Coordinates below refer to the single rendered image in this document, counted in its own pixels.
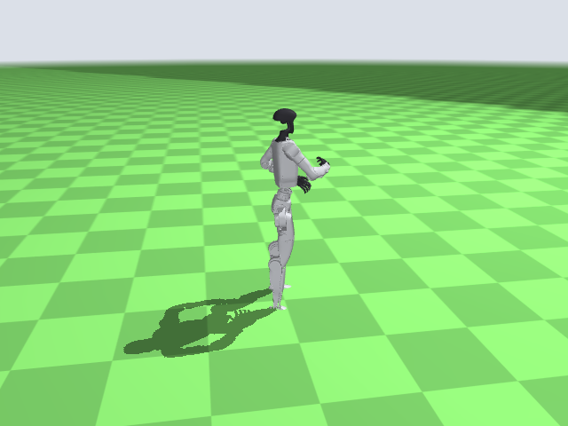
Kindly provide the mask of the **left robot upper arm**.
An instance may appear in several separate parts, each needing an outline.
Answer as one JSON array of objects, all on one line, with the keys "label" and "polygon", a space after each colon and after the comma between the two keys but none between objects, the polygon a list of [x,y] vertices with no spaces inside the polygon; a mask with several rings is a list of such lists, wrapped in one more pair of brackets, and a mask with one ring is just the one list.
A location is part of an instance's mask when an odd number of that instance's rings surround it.
[{"label": "left robot upper arm", "polygon": [[265,170],[268,170],[268,169],[271,168],[271,165],[272,165],[272,143],[269,146],[269,148],[267,149],[267,151],[264,153],[263,157],[261,158],[260,164],[261,164],[262,168],[265,169]]}]

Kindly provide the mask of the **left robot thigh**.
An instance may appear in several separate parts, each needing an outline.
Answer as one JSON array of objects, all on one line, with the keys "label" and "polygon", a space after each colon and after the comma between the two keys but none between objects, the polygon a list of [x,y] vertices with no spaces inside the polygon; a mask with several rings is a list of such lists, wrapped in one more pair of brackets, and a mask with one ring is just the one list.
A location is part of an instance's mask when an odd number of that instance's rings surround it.
[{"label": "left robot thigh", "polygon": [[[292,216],[291,208],[290,208],[289,213],[290,213],[291,216]],[[281,228],[277,227],[277,232],[278,232],[278,233],[279,233],[279,230],[280,230],[280,229],[281,229]],[[269,249],[269,252],[270,252],[272,255],[274,255],[274,256],[279,256],[279,255],[280,255],[280,253],[279,253],[279,251],[278,251],[278,241],[273,241],[273,242],[271,242],[271,243],[269,244],[268,249]]]}]

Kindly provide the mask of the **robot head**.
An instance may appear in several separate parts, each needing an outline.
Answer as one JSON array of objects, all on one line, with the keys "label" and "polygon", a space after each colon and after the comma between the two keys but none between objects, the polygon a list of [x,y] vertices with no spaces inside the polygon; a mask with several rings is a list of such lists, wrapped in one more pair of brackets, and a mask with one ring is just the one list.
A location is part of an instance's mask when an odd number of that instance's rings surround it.
[{"label": "robot head", "polygon": [[279,109],[274,113],[273,115],[274,121],[280,121],[282,124],[287,123],[288,126],[286,130],[280,131],[280,135],[275,139],[276,142],[285,141],[286,137],[288,137],[288,134],[294,132],[295,118],[296,118],[296,112],[288,108]]}]

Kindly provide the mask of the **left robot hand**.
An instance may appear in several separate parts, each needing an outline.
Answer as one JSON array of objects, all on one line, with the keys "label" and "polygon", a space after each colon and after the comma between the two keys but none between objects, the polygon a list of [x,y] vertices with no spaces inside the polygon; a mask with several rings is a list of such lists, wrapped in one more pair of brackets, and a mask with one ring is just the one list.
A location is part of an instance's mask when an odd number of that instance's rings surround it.
[{"label": "left robot hand", "polygon": [[[301,177],[301,176],[297,177],[297,185],[300,186],[304,190],[304,194],[306,194],[306,190],[307,190],[307,193],[308,193],[308,191],[310,191],[310,189],[311,189],[310,188],[311,183],[308,182],[308,181],[309,181],[309,179],[307,177]],[[309,190],[308,190],[308,188],[309,188]]]}]

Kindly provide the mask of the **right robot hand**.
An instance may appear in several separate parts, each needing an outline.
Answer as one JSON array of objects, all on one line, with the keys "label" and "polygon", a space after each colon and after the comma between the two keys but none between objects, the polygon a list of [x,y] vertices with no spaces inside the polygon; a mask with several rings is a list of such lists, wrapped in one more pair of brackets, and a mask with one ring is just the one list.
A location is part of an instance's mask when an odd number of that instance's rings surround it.
[{"label": "right robot hand", "polygon": [[[325,162],[327,162],[325,159],[323,159],[323,158],[321,158],[321,157],[316,157],[316,158],[319,159],[317,162],[320,162],[320,161],[321,161],[321,163],[319,164],[320,166],[323,165],[323,164],[325,164]],[[328,162],[327,162],[327,163],[328,163]],[[329,163],[328,163],[328,164],[329,164]],[[330,166],[330,165],[329,165],[329,166]]]}]

